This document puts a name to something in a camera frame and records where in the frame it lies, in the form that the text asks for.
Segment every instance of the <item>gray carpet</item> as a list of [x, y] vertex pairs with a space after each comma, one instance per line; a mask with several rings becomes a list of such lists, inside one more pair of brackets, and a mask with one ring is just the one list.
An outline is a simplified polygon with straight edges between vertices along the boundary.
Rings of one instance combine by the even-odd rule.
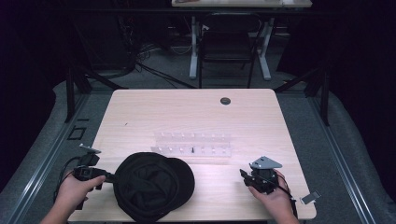
[[[287, 39], [274, 37], [267, 51], [272, 81], [264, 81], [261, 69], [256, 63], [252, 88], [274, 89], [283, 84], [291, 75], [277, 73], [276, 64]], [[155, 49], [147, 52], [141, 63], [172, 75], [179, 80], [198, 86], [197, 80], [189, 78], [190, 53], [180, 54], [172, 50]], [[241, 88], [245, 85], [239, 68], [225, 69], [234, 78], [224, 80], [214, 72], [215, 68], [205, 68], [204, 86], [206, 88]], [[115, 83], [130, 89], [171, 89], [186, 88], [180, 84], [171, 85], [163, 78], [141, 71], [139, 66], [129, 75], [112, 78]], [[73, 120], [64, 124], [66, 118], [65, 84], [54, 90], [57, 102], [52, 114], [37, 137], [35, 144], [21, 164], [19, 170], [8, 182], [0, 195], [0, 223], [37, 223], [46, 215], [52, 205], [52, 192], [64, 163], [83, 154], [78, 148], [80, 143], [90, 146], [99, 128], [101, 119], [111, 96], [111, 90], [96, 80], [90, 80], [93, 92], [81, 95], [76, 91], [77, 114]], [[375, 169], [371, 164], [359, 132], [336, 97], [331, 95], [329, 104], [330, 128], [323, 127], [318, 119], [317, 99], [305, 98], [302, 94], [304, 83], [288, 92], [277, 95], [291, 139], [296, 148], [304, 175], [311, 191], [322, 194], [316, 208], [318, 215], [307, 223], [364, 223], [364, 218], [351, 199], [345, 179], [340, 174], [337, 158], [329, 134], [333, 134], [337, 146], [342, 151], [350, 172], [356, 180], [361, 195], [365, 199], [373, 218], [366, 223], [395, 223], [394, 203], [382, 189]], [[32, 177], [41, 176], [43, 182], [32, 181]]]

